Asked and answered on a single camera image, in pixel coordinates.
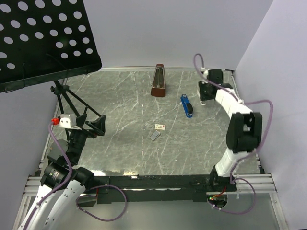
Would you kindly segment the white staple box sleeve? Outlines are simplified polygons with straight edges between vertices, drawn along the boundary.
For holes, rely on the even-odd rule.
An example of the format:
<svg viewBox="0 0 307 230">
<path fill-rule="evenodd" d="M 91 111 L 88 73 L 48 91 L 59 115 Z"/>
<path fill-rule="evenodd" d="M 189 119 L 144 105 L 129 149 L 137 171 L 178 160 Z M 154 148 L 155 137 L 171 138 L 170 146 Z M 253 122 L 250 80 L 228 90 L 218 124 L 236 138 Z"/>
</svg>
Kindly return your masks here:
<svg viewBox="0 0 307 230">
<path fill-rule="evenodd" d="M 165 125 L 163 124 L 155 124 L 155 130 L 165 131 Z"/>
</svg>

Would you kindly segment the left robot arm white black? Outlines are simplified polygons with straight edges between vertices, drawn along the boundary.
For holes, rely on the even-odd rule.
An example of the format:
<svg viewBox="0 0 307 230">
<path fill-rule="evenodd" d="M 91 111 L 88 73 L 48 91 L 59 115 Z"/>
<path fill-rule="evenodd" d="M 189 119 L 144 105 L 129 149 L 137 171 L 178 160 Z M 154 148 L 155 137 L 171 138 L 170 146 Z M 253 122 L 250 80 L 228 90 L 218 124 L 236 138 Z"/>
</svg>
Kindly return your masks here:
<svg viewBox="0 0 307 230">
<path fill-rule="evenodd" d="M 102 115 L 95 121 L 87 121 L 86 114 L 79 117 L 61 114 L 51 120 L 48 131 L 59 154 L 50 158 L 51 162 L 44 170 L 35 200 L 19 229 L 55 230 L 60 218 L 77 197 L 94 189 L 94 174 L 83 167 L 73 169 L 73 166 L 77 164 L 87 138 L 104 135 L 105 120 L 106 116 Z M 51 129 L 53 125 L 71 131 L 66 149 L 55 138 Z"/>
</svg>

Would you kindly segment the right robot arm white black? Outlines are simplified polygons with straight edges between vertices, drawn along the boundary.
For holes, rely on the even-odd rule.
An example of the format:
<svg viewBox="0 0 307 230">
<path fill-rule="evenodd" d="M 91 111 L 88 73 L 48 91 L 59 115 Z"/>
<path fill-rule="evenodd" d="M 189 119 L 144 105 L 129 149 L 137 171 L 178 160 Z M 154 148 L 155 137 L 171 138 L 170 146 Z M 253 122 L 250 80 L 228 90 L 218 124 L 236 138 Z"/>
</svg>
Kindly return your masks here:
<svg viewBox="0 0 307 230">
<path fill-rule="evenodd" d="M 227 180 L 233 180 L 233 172 L 261 143 L 262 115 L 253 112 L 236 94 L 235 89 L 224 83 L 221 69 L 201 68 L 199 95 L 202 103 L 217 102 L 230 118 L 226 133 L 226 150 L 219 162 L 214 165 L 209 184 L 215 191 L 225 187 Z"/>
</svg>

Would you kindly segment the blue metal stapler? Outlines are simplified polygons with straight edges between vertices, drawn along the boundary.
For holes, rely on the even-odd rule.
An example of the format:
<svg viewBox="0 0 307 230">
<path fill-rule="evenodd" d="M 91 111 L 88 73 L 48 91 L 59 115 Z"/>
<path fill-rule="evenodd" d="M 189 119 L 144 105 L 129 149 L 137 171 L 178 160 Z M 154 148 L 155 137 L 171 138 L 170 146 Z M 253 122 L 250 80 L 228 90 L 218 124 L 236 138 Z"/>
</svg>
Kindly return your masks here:
<svg viewBox="0 0 307 230">
<path fill-rule="evenodd" d="M 192 118 L 192 116 L 193 116 L 193 106 L 191 105 L 187 95 L 186 94 L 181 95 L 180 99 L 181 99 L 182 106 L 184 108 L 186 117 Z"/>
</svg>

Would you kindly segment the white staple box tray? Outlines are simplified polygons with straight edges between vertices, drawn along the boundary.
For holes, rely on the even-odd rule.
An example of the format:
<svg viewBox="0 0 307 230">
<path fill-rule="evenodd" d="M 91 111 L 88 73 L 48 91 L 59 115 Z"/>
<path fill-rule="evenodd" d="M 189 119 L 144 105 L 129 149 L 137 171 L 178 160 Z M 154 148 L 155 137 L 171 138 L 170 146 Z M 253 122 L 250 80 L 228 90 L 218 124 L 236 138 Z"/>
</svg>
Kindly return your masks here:
<svg viewBox="0 0 307 230">
<path fill-rule="evenodd" d="M 160 136 L 160 132 L 159 131 L 155 131 L 154 133 L 152 133 L 149 138 L 152 140 L 152 141 L 155 141 L 159 136 Z"/>
</svg>

